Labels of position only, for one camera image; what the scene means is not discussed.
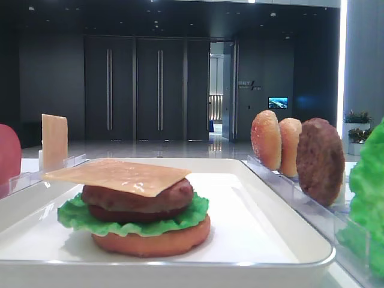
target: potted plant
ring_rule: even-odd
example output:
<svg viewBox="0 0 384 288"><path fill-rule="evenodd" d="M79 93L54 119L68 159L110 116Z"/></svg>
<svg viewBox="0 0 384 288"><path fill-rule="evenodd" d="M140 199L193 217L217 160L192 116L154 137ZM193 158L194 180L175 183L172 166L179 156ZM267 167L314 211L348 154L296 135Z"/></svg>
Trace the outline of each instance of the potted plant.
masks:
<svg viewBox="0 0 384 288"><path fill-rule="evenodd" d="M345 153L349 152L349 144L351 143L349 137L349 131L353 129L360 129L362 131L368 130L371 128L371 117L368 112L356 113L351 110L349 113L344 115L344 124L343 124L343 146Z"/></svg>
<svg viewBox="0 0 384 288"><path fill-rule="evenodd" d="M360 155L360 150L364 142L368 139L372 132L372 129L361 130L359 128L351 129L348 132L350 143L348 148L348 154Z"/></svg>

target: white tray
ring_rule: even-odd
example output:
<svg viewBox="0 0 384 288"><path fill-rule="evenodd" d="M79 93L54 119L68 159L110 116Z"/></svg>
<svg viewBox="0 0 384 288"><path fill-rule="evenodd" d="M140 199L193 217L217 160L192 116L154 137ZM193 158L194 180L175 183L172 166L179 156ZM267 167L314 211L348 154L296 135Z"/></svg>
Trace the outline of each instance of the white tray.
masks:
<svg viewBox="0 0 384 288"><path fill-rule="evenodd" d="M238 160L127 161L190 169L210 200L209 239L178 257L106 253L56 220L82 186L41 182L0 201L1 287L316 287L334 261L335 248Z"/></svg>

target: sign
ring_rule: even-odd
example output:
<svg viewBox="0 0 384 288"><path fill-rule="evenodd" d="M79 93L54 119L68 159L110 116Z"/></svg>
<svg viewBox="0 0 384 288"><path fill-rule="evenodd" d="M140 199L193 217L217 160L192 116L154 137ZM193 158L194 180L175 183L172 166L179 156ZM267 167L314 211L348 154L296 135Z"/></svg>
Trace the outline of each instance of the sign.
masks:
<svg viewBox="0 0 384 288"><path fill-rule="evenodd" d="M262 89L261 86L255 86L254 85L254 80L253 81L239 81L238 82L238 88L251 90L251 91L260 91Z"/></svg>

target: door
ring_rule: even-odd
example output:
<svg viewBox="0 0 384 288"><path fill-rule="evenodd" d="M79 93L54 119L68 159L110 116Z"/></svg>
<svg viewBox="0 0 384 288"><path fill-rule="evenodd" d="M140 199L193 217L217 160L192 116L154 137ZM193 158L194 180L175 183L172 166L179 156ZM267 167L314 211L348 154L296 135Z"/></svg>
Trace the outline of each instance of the door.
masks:
<svg viewBox="0 0 384 288"><path fill-rule="evenodd" d="M137 138L182 140L181 40L137 41Z"/></svg>
<svg viewBox="0 0 384 288"><path fill-rule="evenodd" d="M188 41L188 140L208 140L210 41Z"/></svg>
<svg viewBox="0 0 384 288"><path fill-rule="evenodd" d="M132 40L85 40L86 138L130 140L132 118Z"/></svg>

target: floor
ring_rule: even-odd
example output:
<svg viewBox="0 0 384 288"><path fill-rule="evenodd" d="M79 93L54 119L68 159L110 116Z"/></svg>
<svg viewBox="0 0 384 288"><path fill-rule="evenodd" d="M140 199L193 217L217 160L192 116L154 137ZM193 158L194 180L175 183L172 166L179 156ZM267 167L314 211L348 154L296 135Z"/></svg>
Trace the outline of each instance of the floor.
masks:
<svg viewBox="0 0 384 288"><path fill-rule="evenodd" d="M214 124L214 132L209 141L169 141L169 142L70 142L69 156L86 154L89 159L103 157L171 157L171 158L233 158L246 160L254 155L250 142L231 143L221 136L221 124ZM38 158L40 146L23 149L23 158ZM359 160L359 156L345 155L347 162Z"/></svg>

